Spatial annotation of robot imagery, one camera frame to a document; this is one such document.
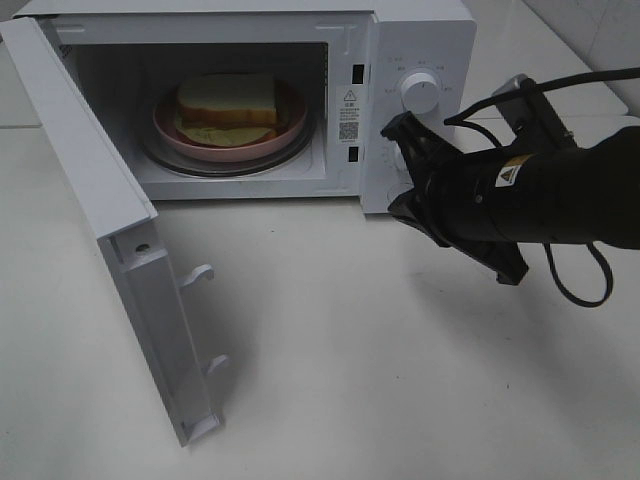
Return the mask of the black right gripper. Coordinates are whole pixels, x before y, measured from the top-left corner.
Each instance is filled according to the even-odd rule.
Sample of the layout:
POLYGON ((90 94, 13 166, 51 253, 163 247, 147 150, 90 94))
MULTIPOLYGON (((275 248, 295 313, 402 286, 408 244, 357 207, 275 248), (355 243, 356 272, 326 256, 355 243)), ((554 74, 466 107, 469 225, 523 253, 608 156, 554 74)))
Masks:
POLYGON ((436 244, 451 246, 492 270, 498 283, 519 285, 529 267, 516 243, 499 242, 489 208, 500 151, 464 153, 410 111, 394 116, 381 135, 397 143, 412 182, 388 212, 436 244))

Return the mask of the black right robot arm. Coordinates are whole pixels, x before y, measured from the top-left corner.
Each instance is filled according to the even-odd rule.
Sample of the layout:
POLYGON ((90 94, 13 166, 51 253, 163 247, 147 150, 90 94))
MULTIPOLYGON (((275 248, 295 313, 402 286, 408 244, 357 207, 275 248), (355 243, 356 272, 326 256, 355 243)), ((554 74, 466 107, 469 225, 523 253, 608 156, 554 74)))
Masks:
POLYGON ((381 131, 400 149, 413 183, 388 207, 398 221, 518 284, 521 243, 595 241, 639 247, 639 129, 590 148, 525 142, 464 153, 412 113, 381 131))

